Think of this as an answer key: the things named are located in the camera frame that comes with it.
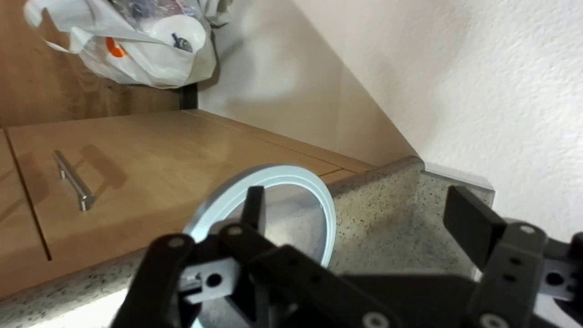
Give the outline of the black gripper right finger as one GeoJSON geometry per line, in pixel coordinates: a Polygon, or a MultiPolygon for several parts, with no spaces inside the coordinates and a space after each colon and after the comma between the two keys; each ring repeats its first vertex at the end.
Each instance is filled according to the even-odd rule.
{"type": "Polygon", "coordinates": [[[536,313],[540,295],[583,326],[583,233],[569,242],[525,221],[505,221],[471,190],[453,186],[443,224],[482,272],[465,324],[560,328],[536,313]]]}

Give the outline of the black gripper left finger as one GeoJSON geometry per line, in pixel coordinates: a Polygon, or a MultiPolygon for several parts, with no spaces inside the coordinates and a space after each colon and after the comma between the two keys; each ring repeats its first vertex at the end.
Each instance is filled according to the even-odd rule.
{"type": "Polygon", "coordinates": [[[156,239],[143,259],[112,328],[214,328],[270,324],[270,290],[225,242],[279,248],[259,233],[265,190],[250,188],[243,219],[196,242],[188,233],[156,239]]]}

